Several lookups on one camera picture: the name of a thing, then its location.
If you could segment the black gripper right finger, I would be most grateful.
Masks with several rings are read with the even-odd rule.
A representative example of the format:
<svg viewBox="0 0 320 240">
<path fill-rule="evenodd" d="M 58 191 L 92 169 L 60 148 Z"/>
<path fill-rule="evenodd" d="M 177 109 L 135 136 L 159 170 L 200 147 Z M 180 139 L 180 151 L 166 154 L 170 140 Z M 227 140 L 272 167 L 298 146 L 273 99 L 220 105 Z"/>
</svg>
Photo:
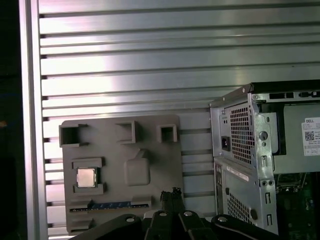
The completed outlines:
<svg viewBox="0 0 320 240">
<path fill-rule="evenodd" d="M 177 224 L 174 240 L 278 240 L 279 236 L 227 214 L 220 214 L 210 222 L 187 210 L 181 189 L 172 191 L 172 208 Z"/>
</svg>

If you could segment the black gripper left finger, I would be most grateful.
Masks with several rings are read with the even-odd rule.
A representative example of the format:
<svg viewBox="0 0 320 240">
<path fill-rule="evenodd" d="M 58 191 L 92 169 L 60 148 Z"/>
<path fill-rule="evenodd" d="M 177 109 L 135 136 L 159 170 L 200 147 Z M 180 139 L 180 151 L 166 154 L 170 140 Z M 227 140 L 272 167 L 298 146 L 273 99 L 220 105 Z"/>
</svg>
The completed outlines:
<svg viewBox="0 0 320 240">
<path fill-rule="evenodd" d="M 152 218 L 124 214 L 74 236 L 73 240 L 172 240 L 173 197 L 162 192 L 161 209 Z"/>
</svg>

